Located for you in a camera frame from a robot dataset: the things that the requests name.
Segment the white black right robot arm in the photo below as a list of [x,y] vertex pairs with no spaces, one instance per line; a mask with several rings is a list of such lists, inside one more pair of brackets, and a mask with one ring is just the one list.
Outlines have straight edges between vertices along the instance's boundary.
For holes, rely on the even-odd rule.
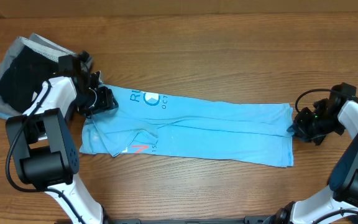
[[329,90],[329,98],[314,102],[314,110],[303,108],[288,128],[305,142],[319,146],[331,132],[348,132],[351,143],[338,160],[328,185],[310,198],[290,202],[265,219],[267,224],[332,223],[358,215],[358,97],[347,83]]

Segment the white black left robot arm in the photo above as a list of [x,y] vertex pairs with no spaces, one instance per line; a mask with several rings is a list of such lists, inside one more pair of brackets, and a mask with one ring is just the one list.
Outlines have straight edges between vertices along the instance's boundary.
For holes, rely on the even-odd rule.
[[100,72],[90,72],[90,55],[64,55],[58,72],[42,83],[33,104],[6,121],[9,140],[5,173],[9,184],[26,193],[51,196],[72,223],[111,223],[104,207],[78,174],[79,156],[67,122],[74,111],[90,118],[118,108]]

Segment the light blue printed t-shirt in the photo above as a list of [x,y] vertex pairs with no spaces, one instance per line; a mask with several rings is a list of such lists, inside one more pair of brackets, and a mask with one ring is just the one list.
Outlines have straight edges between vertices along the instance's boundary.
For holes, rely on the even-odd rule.
[[88,118],[84,154],[151,154],[234,160],[274,167],[294,163],[292,107],[234,104],[113,86],[118,108]]

